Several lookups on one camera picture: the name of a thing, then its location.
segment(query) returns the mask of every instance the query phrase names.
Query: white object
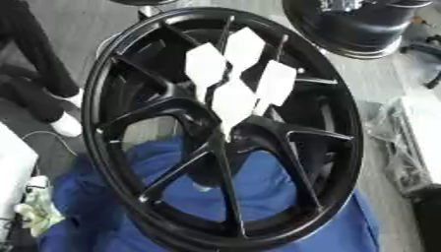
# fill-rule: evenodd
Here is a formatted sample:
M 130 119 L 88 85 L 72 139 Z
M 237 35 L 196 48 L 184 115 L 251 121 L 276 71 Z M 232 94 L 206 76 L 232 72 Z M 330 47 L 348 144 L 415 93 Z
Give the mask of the white object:
M 56 94 L 52 94 L 52 93 L 50 93 L 50 94 L 57 99 L 69 101 L 72 104 L 74 104 L 76 107 L 81 108 L 81 106 L 83 104 L 83 96 L 84 96 L 85 92 L 83 89 L 79 89 L 77 94 L 75 94 L 74 96 L 70 96 L 70 97 L 61 97 Z
M 64 220 L 52 203 L 52 187 L 49 178 L 37 176 L 27 184 L 25 201 L 14 207 L 22 215 L 23 228 L 29 228 L 33 237 L 38 237 L 56 223 Z
M 14 218 L 14 206 L 22 200 L 26 183 L 38 160 L 38 154 L 14 132 L 0 123 L 0 218 Z M 9 230 L 2 228 L 6 220 L 0 220 L 0 242 L 5 241 Z
M 257 88 L 256 95 L 260 100 L 254 114 L 263 115 L 270 104 L 282 106 L 294 88 L 296 76 L 294 68 L 271 60 Z
M 233 33 L 228 38 L 225 49 L 225 58 L 233 67 L 230 78 L 239 78 L 243 71 L 257 64 L 265 44 L 265 40 L 249 28 Z
M 80 122 L 66 112 L 63 112 L 61 118 L 58 119 L 58 121 L 51 123 L 50 126 L 58 134 L 69 138 L 76 138 L 83 133 L 83 128 Z
M 196 97 L 205 103 L 207 88 L 221 81 L 226 60 L 210 43 L 187 52 L 185 73 L 196 86 Z
M 227 141 L 231 129 L 251 115 L 256 101 L 256 95 L 239 79 L 215 91 L 213 110 L 222 120 L 221 127 Z
M 414 157 L 426 169 L 431 182 L 441 185 L 441 101 L 427 91 L 402 97 L 399 106 L 406 121 L 403 126 L 407 138 L 417 152 Z

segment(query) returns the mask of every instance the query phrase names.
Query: white paper tag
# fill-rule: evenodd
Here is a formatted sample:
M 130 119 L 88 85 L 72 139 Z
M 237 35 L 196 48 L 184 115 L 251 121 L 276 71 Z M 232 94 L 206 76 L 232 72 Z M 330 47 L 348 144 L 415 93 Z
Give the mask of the white paper tag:
M 256 101 L 256 95 L 238 79 L 215 91 L 213 111 L 222 121 L 221 127 L 227 141 L 231 129 L 251 115 Z
M 263 115 L 270 104 L 282 106 L 291 94 L 297 70 L 271 60 L 262 75 L 256 96 L 260 99 L 254 114 Z
M 233 77 L 259 62 L 265 48 L 265 40 L 249 28 L 233 33 L 226 43 L 225 58 L 233 66 Z
M 226 59 L 210 43 L 187 52 L 185 74 L 196 85 L 200 102 L 205 102 L 207 88 L 221 81 L 225 68 Z

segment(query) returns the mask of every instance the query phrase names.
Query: wheel rim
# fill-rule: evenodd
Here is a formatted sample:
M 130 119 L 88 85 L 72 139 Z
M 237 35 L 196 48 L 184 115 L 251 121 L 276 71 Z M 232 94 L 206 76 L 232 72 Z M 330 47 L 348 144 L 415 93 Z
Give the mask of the wheel rim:
M 226 25 L 231 16 L 235 17 L 234 24 Z M 178 41 L 188 49 L 207 40 L 217 42 L 225 30 L 237 31 L 245 26 L 267 41 L 269 57 L 277 51 L 283 35 L 289 35 L 283 63 L 306 70 L 297 79 L 290 99 L 311 97 L 313 103 L 327 103 L 332 111 L 335 132 L 328 131 L 324 126 L 314 129 L 288 125 L 295 119 L 291 118 L 292 109 L 289 107 L 294 103 L 287 102 L 281 108 L 272 109 L 284 123 L 277 122 L 271 115 L 269 118 L 251 116 L 233 130 L 232 141 L 228 144 L 218 130 L 220 120 L 208 107 L 196 101 L 191 93 L 191 85 L 183 81 L 182 76 L 174 76 L 172 79 L 176 80 L 170 81 L 167 76 L 149 69 L 136 58 L 140 51 L 155 48 L 153 41 L 162 40 L 165 44 Z M 171 46 L 165 46 L 163 50 L 168 50 L 168 47 Z M 253 78 L 258 78 L 256 71 L 250 71 L 250 79 L 243 77 L 247 85 L 252 86 Z M 113 110 L 118 109 L 106 108 L 106 94 L 117 84 L 115 76 L 135 73 L 149 80 L 159 95 L 148 97 L 147 102 L 134 110 L 123 109 L 123 112 L 115 114 Z M 108 115 L 109 110 L 113 111 L 113 115 Z M 189 172 L 191 165 L 177 165 L 148 186 L 127 168 L 121 148 L 124 130 L 134 122 L 163 115 L 176 118 L 186 132 L 185 139 L 189 139 L 186 159 L 181 163 L 205 155 L 216 157 L 218 165 L 213 170 L 220 179 L 225 199 L 224 222 L 202 220 L 159 200 L 161 190 Z M 181 9 L 163 13 L 119 35 L 103 51 L 91 71 L 86 87 L 83 123 L 85 141 L 95 166 L 116 192 L 133 223 L 154 241 L 180 251 L 262 250 L 303 238 L 326 224 L 344 206 L 354 188 L 361 164 L 362 134 L 356 106 L 343 79 L 328 60 L 303 38 L 274 22 L 250 13 L 222 8 Z M 302 167 L 304 162 L 289 146 L 289 142 L 295 141 L 298 136 L 314 136 L 320 139 L 320 143 L 326 142 L 327 148 L 332 146 L 336 152 L 332 171 L 320 192 L 307 177 L 309 174 Z M 256 150 L 265 150 L 277 157 L 298 187 L 298 202 L 273 217 L 247 222 L 241 219 L 237 208 L 231 186 L 231 176 L 236 170 L 229 165 L 229 161 L 234 154 L 250 154 Z

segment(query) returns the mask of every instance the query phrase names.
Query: plastic bag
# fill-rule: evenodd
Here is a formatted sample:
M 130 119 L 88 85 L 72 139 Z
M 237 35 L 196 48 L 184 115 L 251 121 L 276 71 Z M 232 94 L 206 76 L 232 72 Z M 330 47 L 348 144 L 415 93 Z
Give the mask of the plastic bag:
M 403 195 L 441 185 L 441 102 L 432 91 L 413 91 L 388 102 L 365 127 L 386 144 L 385 171 Z

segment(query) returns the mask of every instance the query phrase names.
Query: wheel spoke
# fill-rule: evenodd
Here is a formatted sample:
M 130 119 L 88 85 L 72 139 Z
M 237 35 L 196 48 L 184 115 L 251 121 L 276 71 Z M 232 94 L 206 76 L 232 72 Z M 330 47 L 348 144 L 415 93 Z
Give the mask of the wheel spoke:
M 288 35 L 284 35 L 282 37 L 281 42 L 279 43 L 278 48 L 275 51 L 273 59 L 280 62 L 282 59 L 282 55 L 284 54 L 284 45 L 286 44 L 287 40 L 289 39 Z
M 150 183 L 139 197 L 139 201 L 145 203 L 148 201 L 157 201 L 165 188 L 179 177 L 189 172 L 194 167 L 192 165 L 197 160 L 203 158 L 208 153 L 207 144 L 202 145 L 198 150 L 187 156 L 185 160 L 169 169 L 155 181 Z
M 220 188 L 225 202 L 226 218 L 224 225 L 228 234 L 234 237 L 246 237 L 239 204 L 231 175 L 230 160 L 226 156 L 225 142 L 222 134 L 216 134 L 210 141 L 212 153 L 215 155 L 220 169 Z
M 125 65 L 129 66 L 133 70 L 135 70 L 135 71 L 143 74 L 144 76 L 148 77 L 149 79 L 153 80 L 155 84 L 158 84 L 157 88 L 162 93 L 169 90 L 170 87 L 174 86 L 174 84 L 171 81 L 169 81 L 168 79 L 166 79 L 165 77 L 163 77 L 159 73 L 141 66 L 137 62 L 130 60 L 129 58 L 127 58 L 124 55 L 116 55 L 116 56 L 114 56 L 114 59 L 117 60 L 118 62 L 124 63 Z
M 251 116 L 242 127 L 240 131 L 246 132 L 246 136 L 254 141 L 259 149 L 272 153 L 279 160 L 297 189 L 302 192 L 299 197 L 300 204 L 309 205 L 321 211 L 322 204 L 297 154 L 290 146 L 289 132 L 286 131 L 285 124 L 260 116 Z
M 327 80 L 313 77 L 299 77 L 295 80 L 297 83 L 305 84 L 305 85 L 321 85 L 321 86 L 334 86 L 337 85 L 338 82 L 336 80 Z
M 141 120 L 171 116 L 175 118 L 189 136 L 198 136 L 217 124 L 213 115 L 195 101 L 186 98 L 159 98 L 145 106 L 128 112 L 103 124 L 100 129 L 108 139 L 121 136 L 126 128 Z
M 309 128 L 309 127 L 303 127 L 297 125 L 286 125 L 286 131 L 288 132 L 289 135 L 292 134 L 312 135 L 312 136 L 318 136 L 328 139 L 340 140 L 344 142 L 350 142 L 353 140 L 353 136 L 347 136 L 331 131 L 319 130 L 315 128 Z
M 170 24 L 168 24 L 166 22 L 162 23 L 162 27 L 166 28 L 170 33 L 174 34 L 176 37 L 178 37 L 181 40 L 185 41 L 186 43 L 188 43 L 192 47 L 197 47 L 197 46 L 202 44 L 200 41 L 198 41 L 193 36 L 191 36 L 191 35 L 183 32 L 183 31 L 181 31 L 177 27 L 175 27 L 173 25 L 170 25 Z
M 222 33 L 220 35 L 220 39 L 216 45 L 216 48 L 222 53 L 225 53 L 226 42 L 228 41 L 231 25 L 234 22 L 235 17 L 230 16 L 223 27 Z

